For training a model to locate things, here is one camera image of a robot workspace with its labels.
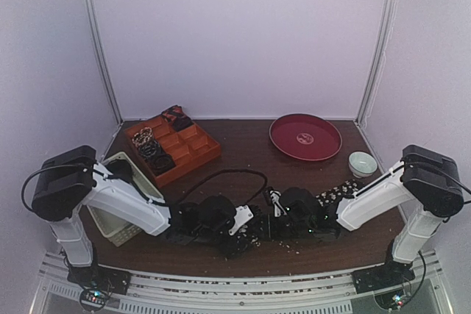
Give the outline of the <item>black white floral tie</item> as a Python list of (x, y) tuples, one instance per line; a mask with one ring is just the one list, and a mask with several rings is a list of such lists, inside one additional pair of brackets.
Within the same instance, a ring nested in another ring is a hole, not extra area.
[[(305, 221), (305, 230), (300, 239), (313, 239), (320, 242), (330, 242), (342, 236), (343, 228), (337, 222), (337, 208), (340, 201), (351, 199), (354, 192), (364, 186), (356, 179), (349, 179), (330, 190), (316, 195), (309, 190), (291, 187), (281, 193), (280, 203), (286, 210), (286, 215)], [(248, 228), (261, 228), (265, 231), (265, 238), (269, 238), (268, 215), (274, 215), (272, 210), (261, 213), (259, 220)]]

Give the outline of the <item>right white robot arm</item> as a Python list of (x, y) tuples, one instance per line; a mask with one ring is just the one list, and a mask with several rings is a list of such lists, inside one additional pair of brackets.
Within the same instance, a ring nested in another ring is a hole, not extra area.
[(266, 217), (267, 233), (273, 239), (337, 239), (343, 231), (353, 232), (400, 204), (416, 201), (415, 214), (390, 245), (389, 260), (378, 268), (378, 280), (390, 286), (439, 225), (462, 210), (465, 191), (454, 159), (409, 145), (397, 163), (368, 185), (350, 179), (318, 194), (296, 187), (282, 193), (267, 190), (273, 206)]

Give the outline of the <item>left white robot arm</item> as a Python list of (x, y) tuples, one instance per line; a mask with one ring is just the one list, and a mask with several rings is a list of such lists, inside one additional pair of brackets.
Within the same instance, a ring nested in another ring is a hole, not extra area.
[(222, 195), (198, 204), (157, 199), (138, 187), (131, 172), (111, 171), (99, 163), (90, 146), (79, 146), (46, 160), (40, 170), (26, 178), (22, 191), (33, 179), (37, 181), (34, 195), (31, 201), (22, 195), (23, 206), (49, 223), (69, 265), (91, 288), (101, 286), (106, 273), (95, 263), (96, 252), (79, 216), (85, 205), (170, 243), (215, 246), (226, 258), (258, 242), (249, 228), (255, 211), (248, 205), (237, 207)]

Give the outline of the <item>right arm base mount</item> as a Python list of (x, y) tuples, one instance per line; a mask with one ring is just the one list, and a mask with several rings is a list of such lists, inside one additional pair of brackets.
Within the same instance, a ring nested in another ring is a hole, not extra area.
[(375, 295), (375, 301), (381, 309), (399, 310), (409, 300), (409, 294), (404, 285), (415, 279), (415, 273), (411, 267), (412, 263), (399, 263), (389, 252), (384, 264), (352, 272), (356, 293), (384, 290), (399, 285), (401, 289)]

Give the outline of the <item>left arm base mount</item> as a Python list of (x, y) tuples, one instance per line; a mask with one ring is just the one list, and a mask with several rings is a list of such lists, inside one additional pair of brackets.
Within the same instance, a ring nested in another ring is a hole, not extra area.
[(74, 267), (64, 256), (67, 280), (81, 288), (78, 302), (84, 313), (103, 310), (113, 294), (126, 295), (131, 273), (100, 266), (95, 260), (89, 267)]

